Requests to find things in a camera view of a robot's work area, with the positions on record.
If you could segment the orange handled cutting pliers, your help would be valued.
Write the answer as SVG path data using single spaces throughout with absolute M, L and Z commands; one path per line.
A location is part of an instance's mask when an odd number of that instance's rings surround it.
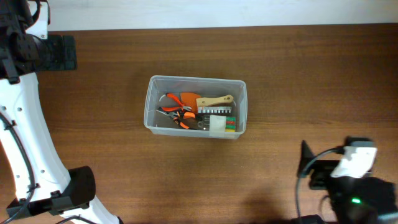
M 159 109 L 161 111 L 164 112 L 174 112 L 174 111 L 192 111 L 192 107 L 191 106 L 187 106 L 186 104 L 182 103 L 182 101 L 180 100 L 180 98 L 177 95 L 174 95 L 172 93 L 166 93 L 164 95 L 162 95 L 159 99 L 160 102 L 162 102 L 163 100 L 172 100 L 173 101 L 173 105 L 172 106 L 160 106 Z

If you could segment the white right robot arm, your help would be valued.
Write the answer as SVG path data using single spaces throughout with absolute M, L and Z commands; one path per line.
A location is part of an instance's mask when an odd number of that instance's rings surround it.
M 397 223 L 395 184 L 371 175 L 376 153 L 369 138 L 348 136 L 318 155 L 302 141 L 295 191 L 309 177 L 309 189 L 327 192 L 337 223 Z

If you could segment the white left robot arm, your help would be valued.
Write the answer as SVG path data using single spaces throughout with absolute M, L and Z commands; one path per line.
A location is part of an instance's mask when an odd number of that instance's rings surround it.
M 120 223 L 96 196 L 91 168 L 63 165 L 45 122 L 37 74 L 77 68 L 75 39 L 50 35 L 49 24 L 47 1 L 1 1 L 1 145 L 16 186 L 8 220 L 50 213 L 63 222 Z

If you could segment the orange scraper wooden handle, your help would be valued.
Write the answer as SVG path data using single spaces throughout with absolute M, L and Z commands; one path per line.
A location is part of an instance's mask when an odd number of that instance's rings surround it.
M 232 95 L 225 95 L 216 98 L 202 97 L 196 93 L 183 92 L 180 94 L 181 101 L 186 106 L 190 106 L 193 113 L 198 113 L 198 107 L 230 104 L 233 102 Z

